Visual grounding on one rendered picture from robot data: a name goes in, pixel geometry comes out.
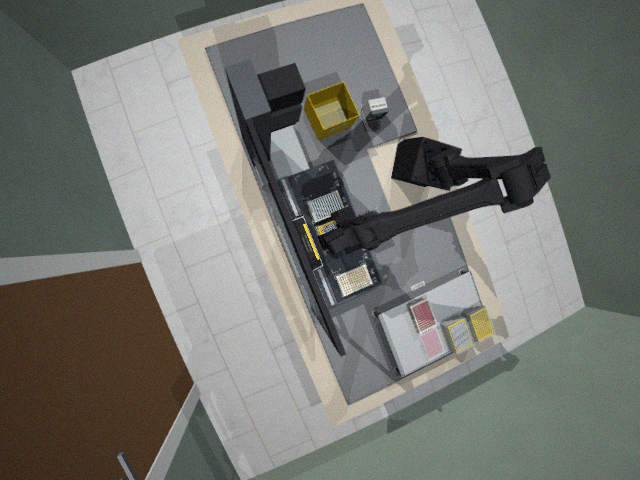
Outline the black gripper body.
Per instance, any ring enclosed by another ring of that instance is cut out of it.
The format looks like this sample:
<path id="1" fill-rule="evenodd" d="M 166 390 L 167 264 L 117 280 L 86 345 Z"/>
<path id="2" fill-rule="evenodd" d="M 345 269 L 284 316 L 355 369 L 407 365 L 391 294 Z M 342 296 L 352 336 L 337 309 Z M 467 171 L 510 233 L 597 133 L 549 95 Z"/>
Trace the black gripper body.
<path id="1" fill-rule="evenodd" d="M 347 213 L 347 214 L 346 214 L 346 213 Z M 350 206 L 348 206 L 348 207 L 345 207 L 345 208 L 343 208 L 343 209 L 338 210 L 338 211 L 337 211 L 337 214 L 338 214 L 338 216 L 339 216 L 339 217 L 337 217 L 337 218 L 335 218 L 335 219 L 334 219 L 334 220 L 335 220 L 335 222 L 336 222 L 336 224 L 338 224 L 338 223 L 340 223 L 340 222 L 342 222 L 342 221 L 348 220 L 348 219 L 353 220 L 353 219 L 355 219 L 355 218 L 356 218 L 356 215 L 355 215 L 355 213 L 352 211 L 352 209 L 351 209 L 351 207 L 350 207 Z M 346 248 L 345 248 L 346 253 L 347 253 L 347 254 L 350 254 L 350 253 L 352 253 L 352 252 L 355 252 L 355 251 L 359 250 L 359 249 L 360 249 L 359 244 L 360 244 L 360 243 L 358 243 L 358 245 L 356 244 L 355 246 L 353 246 L 353 247 L 351 247 L 351 248 L 350 248 L 350 246 L 346 247 Z"/>

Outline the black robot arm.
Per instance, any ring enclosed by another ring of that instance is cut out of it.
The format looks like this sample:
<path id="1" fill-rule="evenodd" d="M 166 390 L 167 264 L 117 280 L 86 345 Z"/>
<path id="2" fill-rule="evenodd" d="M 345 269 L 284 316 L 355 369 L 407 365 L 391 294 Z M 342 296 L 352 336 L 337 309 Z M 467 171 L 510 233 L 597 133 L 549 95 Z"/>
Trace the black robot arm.
<path id="1" fill-rule="evenodd" d="M 468 178 L 482 180 L 399 210 L 342 221 L 336 224 L 337 229 L 318 236 L 320 246 L 331 254 L 358 243 L 363 249 L 374 250 L 402 232 L 477 208 L 500 205 L 502 212 L 508 213 L 533 204 L 533 197 L 551 178 L 543 163 L 542 147 L 521 155 L 468 158 L 442 146 L 426 149 L 424 156 L 430 183 L 449 188 L 466 183 Z M 507 196 L 503 197 L 497 179 L 502 179 Z"/>

